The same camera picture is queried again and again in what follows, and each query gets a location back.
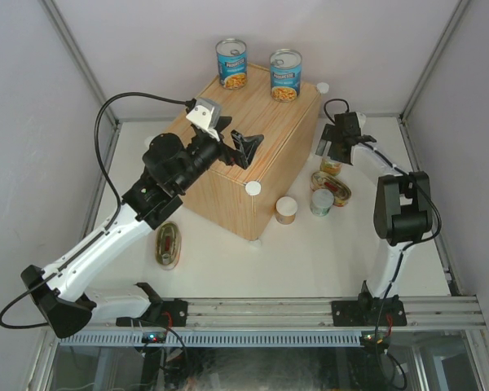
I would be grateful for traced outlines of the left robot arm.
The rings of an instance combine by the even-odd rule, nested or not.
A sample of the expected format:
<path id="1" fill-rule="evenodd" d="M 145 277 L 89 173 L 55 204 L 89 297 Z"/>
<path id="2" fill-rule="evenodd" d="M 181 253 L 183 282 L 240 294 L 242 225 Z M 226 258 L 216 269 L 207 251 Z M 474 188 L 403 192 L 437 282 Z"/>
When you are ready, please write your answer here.
<path id="1" fill-rule="evenodd" d="M 232 131 L 234 145 L 229 147 L 221 132 L 230 123 L 231 118 L 223 116 L 209 133 L 193 124 L 195 135 L 188 145 L 176 134 L 156 136 L 143 154 L 140 179 L 122 196 L 115 213 L 58 261 L 44 268 L 28 266 L 21 273 L 34 304 L 60 339 L 92 320 L 135 319 L 146 326 L 159 322 L 164 302 L 148 283 L 104 293 L 86 289 L 127 247 L 162 225 L 215 161 L 250 166 L 264 137 Z"/>

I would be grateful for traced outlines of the blue soup can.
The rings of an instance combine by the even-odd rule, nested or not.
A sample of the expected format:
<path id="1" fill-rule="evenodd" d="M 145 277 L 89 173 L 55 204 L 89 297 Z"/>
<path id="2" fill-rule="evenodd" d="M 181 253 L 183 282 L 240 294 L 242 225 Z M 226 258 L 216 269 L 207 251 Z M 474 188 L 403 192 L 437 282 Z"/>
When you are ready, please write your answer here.
<path id="1" fill-rule="evenodd" d="M 281 103 L 300 95 L 302 55 L 292 49 L 280 49 L 270 56 L 271 97 Z"/>
<path id="2" fill-rule="evenodd" d="M 239 90 L 247 84 L 247 46 L 240 39 L 227 38 L 217 43 L 218 78 L 221 87 Z"/>

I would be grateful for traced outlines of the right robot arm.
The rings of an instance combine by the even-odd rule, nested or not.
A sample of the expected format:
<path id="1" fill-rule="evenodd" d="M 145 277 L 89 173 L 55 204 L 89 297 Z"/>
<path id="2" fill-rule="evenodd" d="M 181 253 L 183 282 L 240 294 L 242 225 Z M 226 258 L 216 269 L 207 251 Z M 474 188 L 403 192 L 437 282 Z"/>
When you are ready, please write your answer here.
<path id="1" fill-rule="evenodd" d="M 378 324 L 387 315 L 385 301 L 399 294 L 398 281 L 411 250 L 428 239 L 434 206 L 429 176 L 422 171 L 407 172 L 363 133 L 364 114 L 336 114 L 324 127 L 316 153 L 361 171 L 376 187 L 373 226 L 380 239 L 372 271 L 363 282 L 358 304 L 359 318 Z"/>

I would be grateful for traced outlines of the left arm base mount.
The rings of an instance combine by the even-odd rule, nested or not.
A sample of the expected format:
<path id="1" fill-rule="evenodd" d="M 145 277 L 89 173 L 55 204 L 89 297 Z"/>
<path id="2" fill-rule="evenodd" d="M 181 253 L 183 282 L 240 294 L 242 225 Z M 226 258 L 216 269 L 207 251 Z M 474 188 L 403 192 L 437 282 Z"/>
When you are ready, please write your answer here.
<path id="1" fill-rule="evenodd" d="M 167 326 L 185 327 L 187 324 L 188 303 L 185 300 L 174 298 L 164 300 L 148 283 L 136 283 L 138 290 L 144 293 L 150 304 L 142 315 L 136 318 L 120 317 L 116 320 L 118 327 L 139 326 Z"/>

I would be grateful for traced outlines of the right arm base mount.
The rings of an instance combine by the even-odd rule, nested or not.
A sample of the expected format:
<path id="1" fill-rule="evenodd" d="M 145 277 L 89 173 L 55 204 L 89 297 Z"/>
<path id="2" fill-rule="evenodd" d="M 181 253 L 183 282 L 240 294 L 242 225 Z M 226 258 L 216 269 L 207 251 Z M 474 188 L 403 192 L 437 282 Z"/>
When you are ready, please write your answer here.
<path id="1" fill-rule="evenodd" d="M 397 326 L 408 325 L 403 303 L 398 295 L 374 297 L 363 281 L 361 291 L 354 300 L 331 302 L 333 325 L 336 327 Z"/>

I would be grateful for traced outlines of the yellow can white lid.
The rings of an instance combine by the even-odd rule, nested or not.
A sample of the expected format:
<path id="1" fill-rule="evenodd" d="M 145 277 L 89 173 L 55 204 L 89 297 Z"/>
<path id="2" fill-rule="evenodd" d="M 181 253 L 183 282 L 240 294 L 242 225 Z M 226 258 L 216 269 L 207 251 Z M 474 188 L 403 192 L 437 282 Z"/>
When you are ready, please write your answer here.
<path id="1" fill-rule="evenodd" d="M 337 176 L 341 172 L 342 163 L 325 156 L 321 159 L 319 169 L 332 176 Z"/>

